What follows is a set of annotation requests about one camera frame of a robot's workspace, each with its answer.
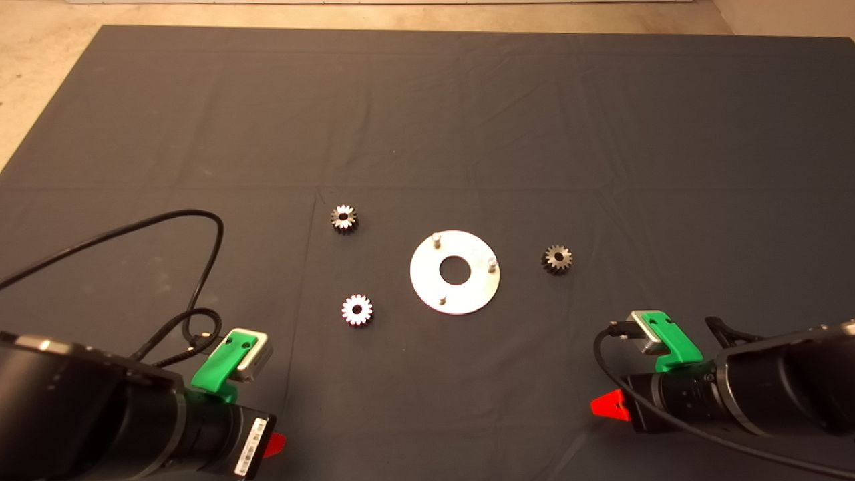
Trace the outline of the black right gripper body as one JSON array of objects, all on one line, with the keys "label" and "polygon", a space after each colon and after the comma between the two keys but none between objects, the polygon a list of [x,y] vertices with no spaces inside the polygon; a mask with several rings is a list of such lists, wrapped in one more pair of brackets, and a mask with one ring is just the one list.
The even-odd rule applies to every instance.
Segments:
[{"label": "black right gripper body", "polygon": [[717,386],[717,368],[711,360],[691,363],[662,373],[626,375],[624,381],[657,408],[691,426],[724,432],[729,411]]}]

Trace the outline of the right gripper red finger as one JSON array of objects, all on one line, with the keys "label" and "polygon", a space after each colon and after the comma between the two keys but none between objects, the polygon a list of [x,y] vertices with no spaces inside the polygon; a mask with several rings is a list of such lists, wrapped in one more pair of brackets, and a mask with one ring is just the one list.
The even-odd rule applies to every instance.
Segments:
[{"label": "right gripper red finger", "polygon": [[623,390],[612,390],[590,401],[590,411],[596,417],[631,422]]}]

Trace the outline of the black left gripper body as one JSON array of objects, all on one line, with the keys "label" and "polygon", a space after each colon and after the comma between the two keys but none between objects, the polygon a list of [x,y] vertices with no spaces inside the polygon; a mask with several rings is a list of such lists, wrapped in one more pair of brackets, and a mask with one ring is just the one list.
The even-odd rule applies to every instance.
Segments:
[{"label": "black left gripper body", "polygon": [[179,441],[153,475],[206,472],[229,480],[255,479],[277,417],[205,393],[186,393],[184,407]]}]

